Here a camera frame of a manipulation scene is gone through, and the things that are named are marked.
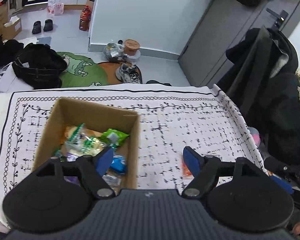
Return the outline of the open cardboard box floor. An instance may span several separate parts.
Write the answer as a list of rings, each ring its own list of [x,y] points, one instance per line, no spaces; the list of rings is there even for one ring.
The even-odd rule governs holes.
[[[5,23],[2,30],[4,40],[14,39],[22,31],[21,18],[12,16],[10,21]]]

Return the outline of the green biscuit packet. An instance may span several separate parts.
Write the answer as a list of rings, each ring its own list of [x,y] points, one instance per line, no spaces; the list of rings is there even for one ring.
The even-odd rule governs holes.
[[[106,148],[106,144],[97,135],[97,132],[87,129],[85,123],[79,126],[68,126],[65,130],[64,142],[66,153],[75,156],[96,156]]]

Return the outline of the pink grey plush toy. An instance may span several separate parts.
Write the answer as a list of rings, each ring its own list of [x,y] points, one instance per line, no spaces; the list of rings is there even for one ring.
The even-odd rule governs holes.
[[[251,136],[253,137],[253,140],[254,140],[256,146],[259,147],[259,145],[261,143],[259,131],[257,129],[255,129],[254,127],[248,127],[248,129],[249,129]]]

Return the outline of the pink plastic bag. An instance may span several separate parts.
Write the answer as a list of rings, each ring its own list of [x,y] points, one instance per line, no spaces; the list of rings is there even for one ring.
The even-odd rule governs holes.
[[[49,0],[47,12],[53,16],[62,15],[64,12],[64,3],[62,3],[61,0]]]

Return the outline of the light green snack packet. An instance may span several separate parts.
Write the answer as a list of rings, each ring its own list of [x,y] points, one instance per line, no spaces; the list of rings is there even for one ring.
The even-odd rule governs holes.
[[[113,149],[117,149],[123,145],[125,140],[129,138],[129,135],[116,129],[108,129],[98,138],[106,145],[112,147]]]

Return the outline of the red oil bottle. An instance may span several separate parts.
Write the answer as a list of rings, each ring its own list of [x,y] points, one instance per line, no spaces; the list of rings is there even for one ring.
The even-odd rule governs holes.
[[[90,20],[91,20],[91,7],[86,5],[81,12],[80,20],[79,20],[79,29],[82,31],[88,31]]]

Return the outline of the grey sneaker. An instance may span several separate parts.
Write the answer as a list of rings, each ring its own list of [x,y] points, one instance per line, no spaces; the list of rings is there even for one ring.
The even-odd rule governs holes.
[[[115,72],[116,78],[122,83],[142,84],[142,78],[135,65],[122,63]]]

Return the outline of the black clothes pile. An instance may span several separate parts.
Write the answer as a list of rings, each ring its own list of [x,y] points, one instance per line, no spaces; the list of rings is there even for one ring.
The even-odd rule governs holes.
[[[12,68],[16,77],[34,89],[60,88],[60,75],[67,69],[67,63],[47,44],[29,43],[21,50]]]

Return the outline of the black slipper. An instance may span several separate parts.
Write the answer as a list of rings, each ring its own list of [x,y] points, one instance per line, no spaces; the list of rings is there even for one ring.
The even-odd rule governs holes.
[[[32,34],[36,35],[42,32],[42,25],[40,21],[36,21],[33,24],[33,28],[32,28]]]
[[[51,20],[51,19],[45,20],[43,31],[48,32],[48,31],[52,31],[52,30],[53,30],[53,20]]]

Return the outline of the purple snack box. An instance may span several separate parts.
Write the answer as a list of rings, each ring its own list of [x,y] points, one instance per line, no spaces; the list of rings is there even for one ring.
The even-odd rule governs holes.
[[[75,160],[77,158],[78,158],[78,155],[75,155],[73,153],[68,152],[66,154],[66,162],[67,163],[75,162]],[[64,170],[64,180],[69,183],[80,186],[76,167],[74,166],[74,164],[66,165],[65,170]]]

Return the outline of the left black slipper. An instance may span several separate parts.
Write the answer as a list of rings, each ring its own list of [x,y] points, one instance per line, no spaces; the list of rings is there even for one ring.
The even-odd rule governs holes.
[[[42,25],[40,21],[36,21],[33,24],[33,28],[32,28],[32,34],[36,35],[42,32]]]

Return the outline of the black fleece blanket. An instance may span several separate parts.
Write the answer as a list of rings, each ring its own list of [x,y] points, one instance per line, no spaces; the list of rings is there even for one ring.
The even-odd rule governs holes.
[[[287,54],[288,59],[282,67],[276,60],[271,68],[270,77],[254,105],[252,126],[264,136],[270,155],[289,165],[297,165],[300,163],[300,100],[295,74],[298,56],[283,33],[268,31],[275,42],[275,51]]]

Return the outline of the brown cardboard box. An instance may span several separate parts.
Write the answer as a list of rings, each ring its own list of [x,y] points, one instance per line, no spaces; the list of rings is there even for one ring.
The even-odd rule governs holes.
[[[61,145],[66,126],[78,126],[105,132],[116,129],[129,134],[129,138],[118,150],[126,157],[128,170],[121,183],[122,188],[137,188],[138,152],[140,142],[140,117],[135,111],[110,107],[94,102],[60,98],[56,101],[46,122],[37,148],[32,170],[45,163]]]

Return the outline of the cork lid glass jar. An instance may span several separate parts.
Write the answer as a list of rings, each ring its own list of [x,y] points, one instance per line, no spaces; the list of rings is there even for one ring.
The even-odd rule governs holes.
[[[135,40],[125,40],[123,52],[128,62],[136,63],[141,56],[140,44]]]

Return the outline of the white black patterned tablecloth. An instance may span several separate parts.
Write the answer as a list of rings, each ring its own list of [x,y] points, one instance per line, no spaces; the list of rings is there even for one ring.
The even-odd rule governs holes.
[[[185,146],[223,161],[246,157],[263,168],[243,116],[218,87],[113,85],[0,93],[0,224],[6,224],[2,200],[30,174],[44,126],[62,97],[138,112],[140,189],[182,190]]]

